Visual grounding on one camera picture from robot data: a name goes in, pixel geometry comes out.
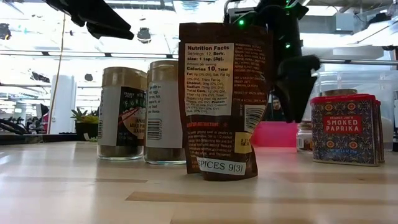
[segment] potted plant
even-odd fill
[[[77,111],[72,110],[72,117],[75,119],[75,127],[78,139],[86,141],[85,134],[88,135],[89,139],[97,138],[98,135],[98,110],[92,111],[87,114],[87,111],[83,113],[79,108]]]

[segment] glass jar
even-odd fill
[[[312,152],[312,127],[311,121],[302,121],[297,125],[298,132],[296,135],[297,151],[310,151]]]
[[[140,159],[144,149],[147,74],[125,67],[105,68],[99,106],[100,159]]]
[[[178,105],[178,62],[149,65],[144,159],[150,164],[186,163]]]

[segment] plastic bin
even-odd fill
[[[381,102],[383,141],[392,149],[394,133],[394,91],[398,90],[398,71],[320,72],[311,97],[327,90],[353,88],[358,93],[374,95]]]

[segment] white label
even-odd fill
[[[182,148],[178,82],[151,82],[148,87],[146,146]]]
[[[115,146],[117,143],[120,92],[120,86],[105,86],[102,89],[98,121],[99,145]]]
[[[244,131],[254,132],[254,128],[261,121],[264,110],[266,110],[265,105],[244,105]]]
[[[234,44],[185,44],[185,112],[231,115]]]
[[[304,148],[304,140],[302,138],[297,138],[297,149]]]
[[[199,157],[197,157],[197,161],[199,169],[203,172],[214,172],[218,174],[229,175],[244,175],[246,171],[245,162],[233,162]]]

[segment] brown spice bag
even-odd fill
[[[263,27],[180,24],[178,61],[188,173],[213,181],[257,176],[250,138],[268,102],[272,35]]]

